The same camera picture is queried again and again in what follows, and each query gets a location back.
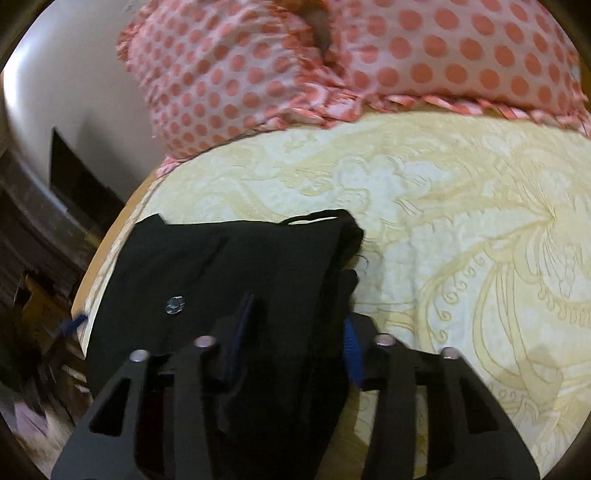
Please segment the polka dot pillow near window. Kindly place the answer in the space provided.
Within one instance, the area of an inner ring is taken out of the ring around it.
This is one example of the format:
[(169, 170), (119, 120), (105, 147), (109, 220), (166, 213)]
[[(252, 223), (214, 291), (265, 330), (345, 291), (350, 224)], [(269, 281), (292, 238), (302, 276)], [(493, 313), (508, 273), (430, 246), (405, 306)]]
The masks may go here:
[(538, 1), (332, 1), (346, 95), (380, 111), (420, 104), (590, 134), (578, 52)]

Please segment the yellow patterned bedspread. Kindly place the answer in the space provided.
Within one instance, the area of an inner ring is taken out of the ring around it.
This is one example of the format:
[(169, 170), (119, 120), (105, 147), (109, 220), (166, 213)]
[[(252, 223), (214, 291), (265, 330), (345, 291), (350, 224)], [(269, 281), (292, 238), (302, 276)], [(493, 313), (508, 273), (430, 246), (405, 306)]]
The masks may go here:
[(147, 179), (75, 306), (98, 311), (132, 226), (346, 209), (365, 232), (356, 309), (411, 347), (460, 350), (542, 474), (590, 413), (590, 142), (527, 121), (368, 113), (219, 146)]

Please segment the black television screen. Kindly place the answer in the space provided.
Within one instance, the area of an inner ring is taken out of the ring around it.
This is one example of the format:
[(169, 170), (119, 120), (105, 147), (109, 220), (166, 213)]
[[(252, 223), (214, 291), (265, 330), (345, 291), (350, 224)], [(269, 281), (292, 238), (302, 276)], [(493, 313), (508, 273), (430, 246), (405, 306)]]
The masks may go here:
[(80, 223), (102, 234), (109, 230), (124, 206), (86, 168), (55, 128), (51, 131), (49, 186)]

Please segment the black pants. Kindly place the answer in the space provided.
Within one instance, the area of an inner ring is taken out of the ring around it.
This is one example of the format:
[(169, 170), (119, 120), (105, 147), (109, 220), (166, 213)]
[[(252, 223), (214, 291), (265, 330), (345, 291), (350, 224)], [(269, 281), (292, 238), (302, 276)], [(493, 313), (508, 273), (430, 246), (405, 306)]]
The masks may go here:
[(242, 382), (224, 407), (227, 479), (311, 479), (349, 394), (344, 327), (363, 230), (345, 210), (280, 223), (137, 223), (87, 350), (95, 399), (129, 354), (172, 353), (254, 303)]

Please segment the polka dot pillow near nightstand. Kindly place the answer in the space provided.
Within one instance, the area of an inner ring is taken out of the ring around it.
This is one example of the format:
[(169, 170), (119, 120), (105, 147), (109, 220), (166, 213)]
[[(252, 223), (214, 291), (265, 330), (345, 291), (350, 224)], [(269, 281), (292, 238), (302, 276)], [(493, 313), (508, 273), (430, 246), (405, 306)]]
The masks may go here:
[(161, 173), (240, 137), (352, 122), (362, 100), (331, 58), (322, 1), (148, 1), (119, 34)]

